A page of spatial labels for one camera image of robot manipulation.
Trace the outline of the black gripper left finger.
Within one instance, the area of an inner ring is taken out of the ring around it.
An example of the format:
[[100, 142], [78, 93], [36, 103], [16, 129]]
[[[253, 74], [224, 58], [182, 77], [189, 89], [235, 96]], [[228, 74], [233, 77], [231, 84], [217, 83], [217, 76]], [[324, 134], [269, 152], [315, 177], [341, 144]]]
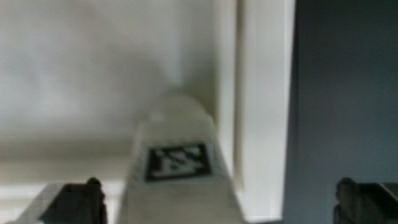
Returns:
[[109, 224], [105, 193], [100, 180], [45, 186], [16, 224]]

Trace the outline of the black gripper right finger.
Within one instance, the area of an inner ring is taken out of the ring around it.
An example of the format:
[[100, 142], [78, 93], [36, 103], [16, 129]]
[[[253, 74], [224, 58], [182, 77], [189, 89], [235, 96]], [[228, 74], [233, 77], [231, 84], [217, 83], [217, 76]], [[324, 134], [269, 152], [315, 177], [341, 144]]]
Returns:
[[333, 224], [398, 224], [398, 183], [357, 183], [343, 178], [336, 199]]

